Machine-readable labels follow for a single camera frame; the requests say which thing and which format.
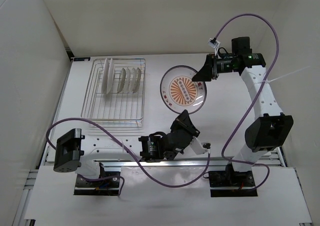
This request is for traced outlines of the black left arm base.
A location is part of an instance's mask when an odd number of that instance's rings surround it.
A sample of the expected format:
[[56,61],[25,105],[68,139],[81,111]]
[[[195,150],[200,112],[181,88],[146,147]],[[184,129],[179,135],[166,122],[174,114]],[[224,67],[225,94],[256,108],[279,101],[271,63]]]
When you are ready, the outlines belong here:
[[120,171],[105,171],[102,163],[99,163],[98,179],[85,179],[77,176],[75,181],[74,195],[86,196],[120,196],[125,179]]

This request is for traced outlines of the green band ceramic plate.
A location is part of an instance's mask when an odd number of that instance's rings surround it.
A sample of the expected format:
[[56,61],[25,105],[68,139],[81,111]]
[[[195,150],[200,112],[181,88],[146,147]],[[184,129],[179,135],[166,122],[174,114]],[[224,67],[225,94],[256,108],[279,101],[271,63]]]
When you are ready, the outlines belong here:
[[102,82],[101,82],[101,93],[106,94],[107,93],[107,84],[109,80],[109,72],[111,71],[111,65],[113,63],[112,59],[106,58],[103,66],[103,74],[102,74]]

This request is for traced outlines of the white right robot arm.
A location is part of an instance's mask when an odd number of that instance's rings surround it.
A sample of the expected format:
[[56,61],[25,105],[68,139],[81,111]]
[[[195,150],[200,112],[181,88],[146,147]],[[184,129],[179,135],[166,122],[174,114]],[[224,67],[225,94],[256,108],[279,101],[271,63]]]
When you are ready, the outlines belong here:
[[244,134],[245,144],[231,159],[233,168],[224,176],[227,184],[235,186],[242,181],[242,172],[250,171],[263,155],[284,144],[294,121],[276,102],[265,78],[265,60],[262,54],[252,52],[249,37],[232,39],[230,54],[208,54],[192,81],[209,82],[216,80],[219,74],[232,72],[238,72],[244,81],[254,109],[254,122]]

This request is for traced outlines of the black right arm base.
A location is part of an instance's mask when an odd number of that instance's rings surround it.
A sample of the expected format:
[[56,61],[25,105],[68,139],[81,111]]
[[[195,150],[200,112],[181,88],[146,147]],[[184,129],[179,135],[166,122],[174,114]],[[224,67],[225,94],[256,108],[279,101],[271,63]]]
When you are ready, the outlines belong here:
[[234,171],[231,163],[224,170],[206,172],[203,178],[209,180],[211,197],[258,196],[252,171]]

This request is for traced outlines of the orange sunburst ceramic plate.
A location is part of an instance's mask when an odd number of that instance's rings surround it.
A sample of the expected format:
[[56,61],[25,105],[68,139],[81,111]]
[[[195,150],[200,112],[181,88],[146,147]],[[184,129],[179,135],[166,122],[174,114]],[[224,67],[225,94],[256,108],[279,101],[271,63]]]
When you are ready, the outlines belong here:
[[174,113],[187,110],[189,114],[199,111],[207,98],[205,82],[194,82],[197,71],[189,66],[179,65],[167,70],[160,81],[161,99]]

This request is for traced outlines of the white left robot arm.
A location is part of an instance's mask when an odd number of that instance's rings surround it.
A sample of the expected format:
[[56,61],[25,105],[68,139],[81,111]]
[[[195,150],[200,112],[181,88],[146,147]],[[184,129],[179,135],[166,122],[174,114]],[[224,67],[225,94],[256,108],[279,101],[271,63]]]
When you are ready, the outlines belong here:
[[103,184],[105,180],[102,165],[98,162],[102,159],[124,159],[129,155],[138,162],[161,162],[174,160],[179,153],[183,154],[187,147],[197,155],[207,152],[198,140],[200,131],[193,125],[187,110],[183,110],[173,121],[170,133],[158,131],[139,137],[139,156],[97,123],[90,120],[86,122],[106,133],[111,138],[111,145],[85,143],[81,129],[74,128],[58,138],[52,146],[55,149],[53,169],[60,173],[75,172],[84,176],[94,186]]

